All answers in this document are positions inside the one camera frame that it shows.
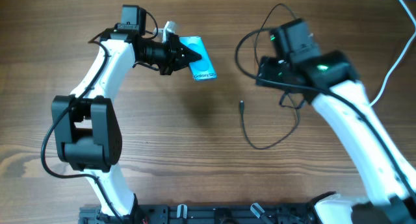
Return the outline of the blue Galaxy S25 smartphone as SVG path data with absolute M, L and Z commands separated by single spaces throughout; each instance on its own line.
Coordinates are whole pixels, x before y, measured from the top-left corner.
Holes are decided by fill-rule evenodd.
M 183 45 L 201 55 L 201 59 L 189 64 L 194 80 L 208 81 L 216 79 L 216 71 L 203 44 L 202 38 L 199 36 L 187 36 L 180 37 L 179 40 Z

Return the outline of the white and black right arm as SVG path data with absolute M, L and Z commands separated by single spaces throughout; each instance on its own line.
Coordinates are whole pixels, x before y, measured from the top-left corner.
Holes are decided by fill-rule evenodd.
M 359 172 L 365 197 L 333 193 L 314 204 L 322 223 L 414 223 L 415 168 L 369 104 L 365 87 L 340 51 L 322 54 L 307 23 L 270 30 L 276 56 L 264 56 L 257 84 L 299 93 L 332 128 Z

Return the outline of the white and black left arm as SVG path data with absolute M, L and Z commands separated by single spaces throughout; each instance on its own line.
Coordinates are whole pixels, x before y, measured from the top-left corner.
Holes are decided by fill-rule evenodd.
M 73 178 L 86 178 L 92 186 L 100 201 L 98 223 L 147 220 L 118 163 L 122 134 L 113 102 L 125 75 L 135 66 L 171 75 L 209 65 L 199 36 L 178 36 L 171 21 L 149 32 L 150 17 L 137 5 L 123 6 L 120 22 L 92 38 L 99 52 L 84 79 L 51 105 L 53 122 L 46 137 L 55 139 L 58 157 L 71 166 Z

